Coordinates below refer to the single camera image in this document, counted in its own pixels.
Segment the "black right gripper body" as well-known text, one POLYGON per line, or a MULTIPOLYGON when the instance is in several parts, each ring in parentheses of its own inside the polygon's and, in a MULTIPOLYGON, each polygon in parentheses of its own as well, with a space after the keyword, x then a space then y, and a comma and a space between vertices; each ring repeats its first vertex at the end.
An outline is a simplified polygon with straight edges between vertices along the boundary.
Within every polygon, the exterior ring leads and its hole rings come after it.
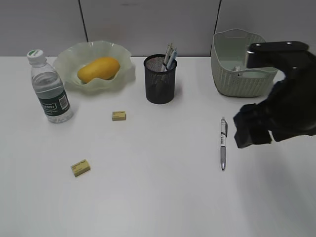
POLYGON ((281 69, 277 82, 261 102, 264 124, 275 141, 316 134, 316 61, 301 68, 281 69))

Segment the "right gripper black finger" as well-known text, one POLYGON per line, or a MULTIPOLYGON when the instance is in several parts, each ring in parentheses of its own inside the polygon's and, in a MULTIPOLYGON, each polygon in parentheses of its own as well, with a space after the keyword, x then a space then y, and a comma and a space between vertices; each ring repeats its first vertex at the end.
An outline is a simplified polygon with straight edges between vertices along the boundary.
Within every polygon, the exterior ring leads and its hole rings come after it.
POLYGON ((270 144, 272 142, 268 129, 263 124, 249 124, 235 122, 234 135, 237 147, 242 149, 251 145, 270 144))
POLYGON ((236 128, 252 127, 257 123, 258 113, 257 104, 246 104, 240 108, 240 111, 234 116, 236 128))

